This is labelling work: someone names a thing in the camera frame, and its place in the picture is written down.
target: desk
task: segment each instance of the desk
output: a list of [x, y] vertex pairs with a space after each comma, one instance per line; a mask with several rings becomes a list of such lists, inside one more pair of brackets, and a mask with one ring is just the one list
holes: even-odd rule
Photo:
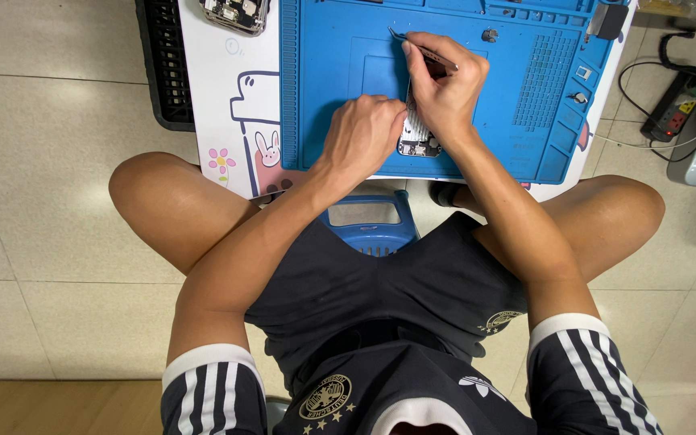
[[[546, 201], [578, 183], [636, 4], [636, 0], [628, 4], [630, 12], [606, 61], [565, 181], [558, 185], [524, 183], [537, 201]], [[303, 173], [278, 165], [278, 0], [271, 0], [265, 32], [254, 38], [209, 23], [197, 0], [179, 0], [179, 13], [201, 171], [209, 180], [246, 198], [287, 189]]]

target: left hand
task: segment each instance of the left hand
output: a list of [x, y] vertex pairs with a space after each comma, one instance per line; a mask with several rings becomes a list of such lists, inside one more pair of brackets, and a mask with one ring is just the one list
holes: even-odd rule
[[347, 101], [332, 116], [324, 152], [313, 169], [324, 170], [353, 190], [394, 151], [406, 117], [406, 104], [385, 95], [363, 94]]

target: man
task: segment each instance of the man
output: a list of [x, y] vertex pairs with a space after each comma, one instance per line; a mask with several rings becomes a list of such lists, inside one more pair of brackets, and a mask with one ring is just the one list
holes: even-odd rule
[[[163, 375], [164, 432], [266, 433], [246, 320], [266, 332], [292, 394], [276, 434], [661, 433], [586, 285], [657, 230], [661, 197], [600, 176], [536, 202], [472, 126], [487, 60], [445, 36], [408, 38], [420, 118], [468, 184], [432, 196], [486, 226], [454, 213], [377, 258], [316, 219], [394, 149], [405, 105], [383, 95], [338, 109], [318, 162], [263, 210], [173, 155], [139, 155], [112, 175], [122, 217], [186, 275]], [[459, 70], [432, 80], [416, 45]], [[533, 420], [469, 364], [484, 356], [479, 341], [525, 312]]]

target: leg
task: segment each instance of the leg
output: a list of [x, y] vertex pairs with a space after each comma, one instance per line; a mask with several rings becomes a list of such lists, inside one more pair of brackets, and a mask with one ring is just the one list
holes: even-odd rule
[[175, 155], [145, 153], [114, 170], [109, 193], [141, 240], [185, 275], [259, 211]]
[[[468, 187], [458, 191], [453, 203], [481, 213]], [[665, 213], [665, 202], [657, 191], [616, 175], [582, 180], [541, 206], [568, 239], [587, 282], [643, 246], [657, 232]], [[507, 265], [490, 225], [475, 230], [474, 237]]]

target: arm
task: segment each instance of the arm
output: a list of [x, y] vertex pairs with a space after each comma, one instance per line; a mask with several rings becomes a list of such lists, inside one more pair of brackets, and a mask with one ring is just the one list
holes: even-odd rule
[[[447, 36], [408, 33], [402, 44], [408, 57], [418, 114], [458, 165], [485, 211], [501, 246], [506, 266], [523, 282], [530, 329], [559, 313], [598, 311], [574, 258], [555, 222], [490, 153], [472, 125], [477, 96], [488, 61]], [[434, 81], [415, 46], [438, 52], [459, 66]]]
[[372, 175], [394, 149], [405, 105], [362, 95], [338, 109], [324, 152], [304, 180], [239, 226], [200, 259], [176, 302], [168, 363], [205, 344], [248, 350], [244, 313], [299, 233]]

